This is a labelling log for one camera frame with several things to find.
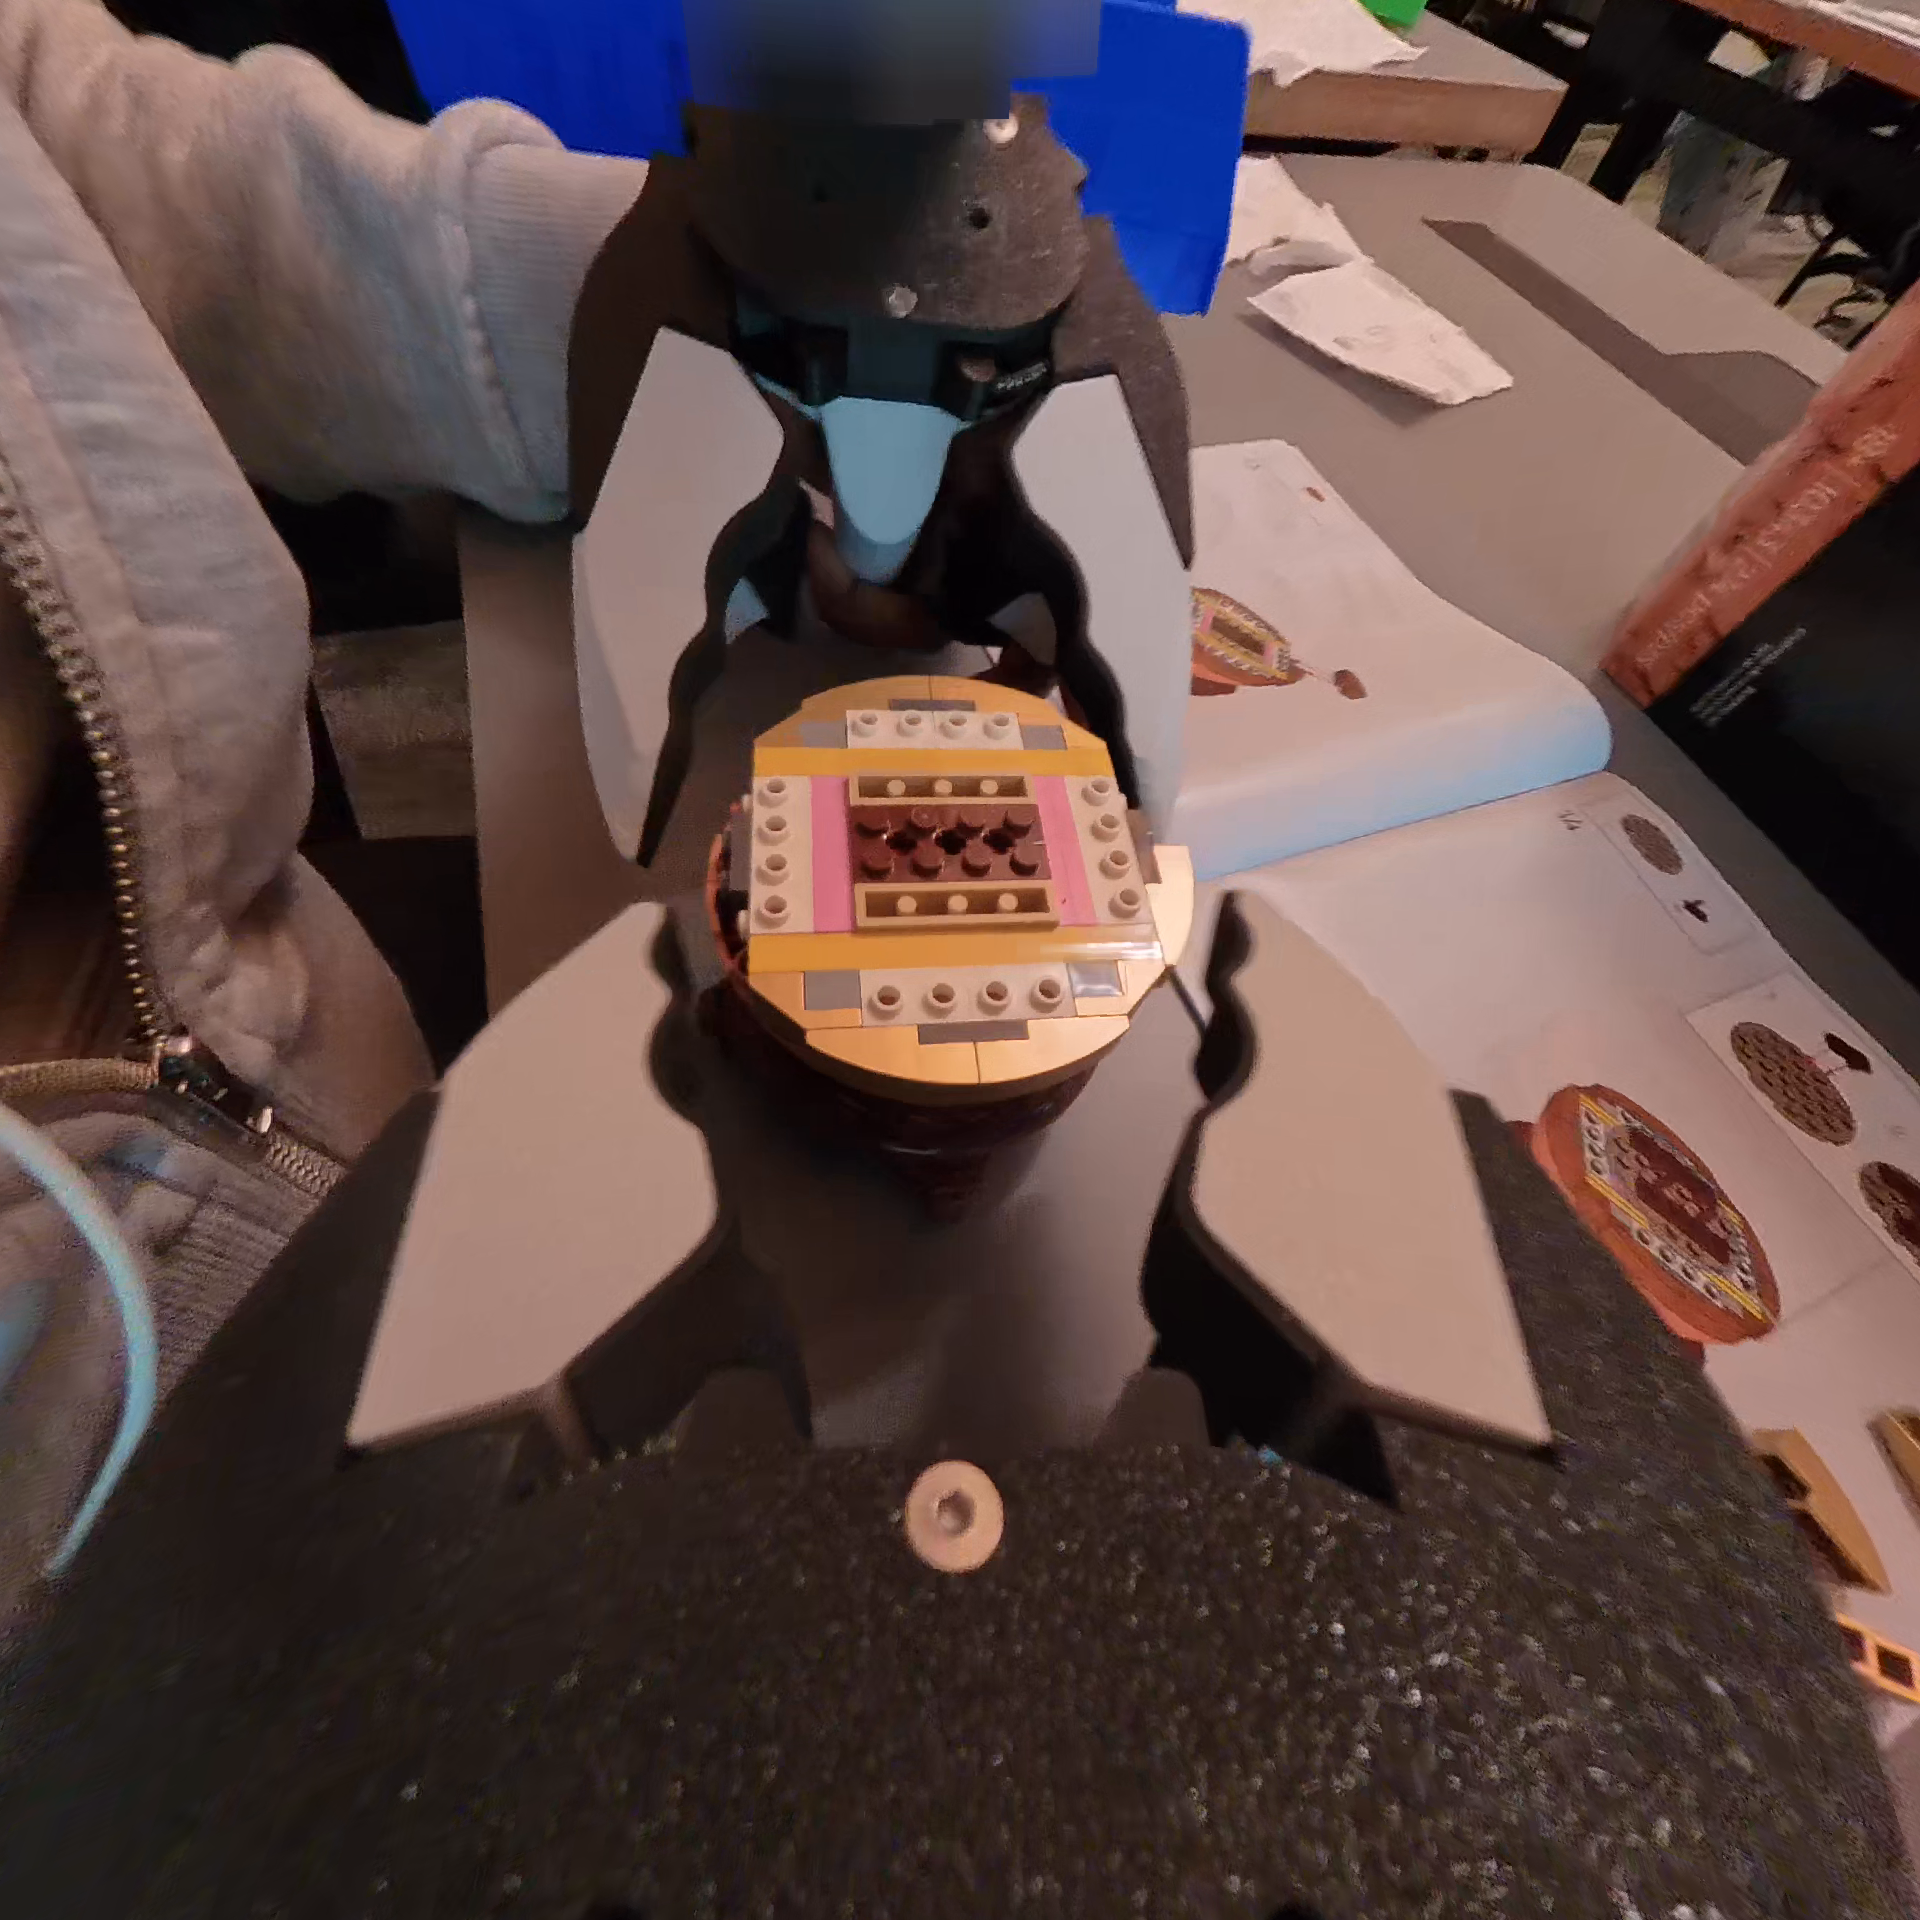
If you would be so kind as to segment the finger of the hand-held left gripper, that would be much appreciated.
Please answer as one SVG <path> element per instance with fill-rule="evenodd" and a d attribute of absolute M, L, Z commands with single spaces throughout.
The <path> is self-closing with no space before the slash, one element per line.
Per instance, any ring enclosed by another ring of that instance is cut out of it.
<path fill-rule="evenodd" d="M 1018 578 L 997 612 L 1109 746 L 1129 800 L 1169 806 L 1184 778 L 1189 564 L 1116 374 L 1052 389 L 1010 445 Z"/>
<path fill-rule="evenodd" d="M 727 654 L 743 572 L 794 490 L 784 430 L 721 346 L 660 326 L 570 547 L 583 742 L 615 850 L 655 860 L 690 757 L 690 714 Z"/>

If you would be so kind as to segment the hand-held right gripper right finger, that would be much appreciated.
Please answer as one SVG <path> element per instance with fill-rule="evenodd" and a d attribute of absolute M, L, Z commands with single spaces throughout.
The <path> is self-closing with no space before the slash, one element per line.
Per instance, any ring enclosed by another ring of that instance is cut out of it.
<path fill-rule="evenodd" d="M 1400 1022 L 1245 891 L 1217 901 L 1207 996 L 1140 1278 L 1202 1435 L 1380 1500 L 1391 1424 L 1550 1456 L 1457 1107 Z"/>

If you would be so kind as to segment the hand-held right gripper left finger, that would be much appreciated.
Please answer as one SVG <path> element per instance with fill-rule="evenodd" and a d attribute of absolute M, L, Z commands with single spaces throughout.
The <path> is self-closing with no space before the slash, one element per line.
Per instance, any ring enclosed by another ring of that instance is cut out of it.
<path fill-rule="evenodd" d="M 527 1424 L 564 1464 L 670 1433 L 709 1380 L 806 1430 L 777 1290 L 698 1124 L 657 1076 L 676 1030 L 664 907 L 638 904 L 448 1068 L 344 1440 Z"/>

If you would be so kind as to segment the brick pot model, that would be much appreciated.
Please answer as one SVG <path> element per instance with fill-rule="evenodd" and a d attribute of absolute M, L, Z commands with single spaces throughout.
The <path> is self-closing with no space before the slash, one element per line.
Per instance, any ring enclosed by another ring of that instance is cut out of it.
<path fill-rule="evenodd" d="M 716 1035 L 794 1124 L 958 1219 L 1184 956 L 1193 861 L 1041 698 L 871 678 L 753 739 L 703 901 Z"/>

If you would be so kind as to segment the blue plastic bin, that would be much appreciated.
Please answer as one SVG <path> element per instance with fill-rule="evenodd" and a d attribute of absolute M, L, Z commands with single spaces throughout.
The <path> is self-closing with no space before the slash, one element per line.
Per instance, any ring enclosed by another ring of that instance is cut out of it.
<path fill-rule="evenodd" d="M 428 109 L 492 99 L 578 153 L 681 153 L 688 65 L 681 5 L 390 3 Z M 1208 312 L 1230 244 L 1249 37 L 1172 5 L 1098 9 L 1094 72 L 1024 78 L 1085 164 L 1085 213 L 1111 220 L 1142 296 Z"/>

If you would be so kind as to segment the white instruction booklet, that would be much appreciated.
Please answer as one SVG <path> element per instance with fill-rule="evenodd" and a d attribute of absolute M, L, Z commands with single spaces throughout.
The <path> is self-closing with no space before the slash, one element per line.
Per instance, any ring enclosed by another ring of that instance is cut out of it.
<path fill-rule="evenodd" d="M 1592 696 L 1431 592 L 1296 448 L 1191 460 L 1193 867 L 1488 1097 L 1749 1428 L 1796 1428 L 1914 1651 L 1917 1115 Z"/>

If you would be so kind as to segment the small tan slope brick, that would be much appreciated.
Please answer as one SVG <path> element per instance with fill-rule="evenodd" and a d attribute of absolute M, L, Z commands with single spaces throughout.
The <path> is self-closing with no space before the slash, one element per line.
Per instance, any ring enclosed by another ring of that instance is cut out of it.
<path fill-rule="evenodd" d="M 1834 1592 L 1888 1595 L 1880 1549 L 1838 1476 L 1796 1428 L 1756 1428 L 1749 1445 Z"/>
<path fill-rule="evenodd" d="M 1863 1688 L 1917 1710 L 1917 1652 L 1846 1614 L 1834 1614 L 1832 1626 L 1839 1633 L 1848 1674 Z"/>

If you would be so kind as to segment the black flower print box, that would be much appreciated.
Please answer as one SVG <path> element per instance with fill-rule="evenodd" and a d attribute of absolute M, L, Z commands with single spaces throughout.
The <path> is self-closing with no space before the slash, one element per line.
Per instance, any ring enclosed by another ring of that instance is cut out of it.
<path fill-rule="evenodd" d="M 1917 291 L 1624 612 L 1602 673 L 1917 984 Z"/>

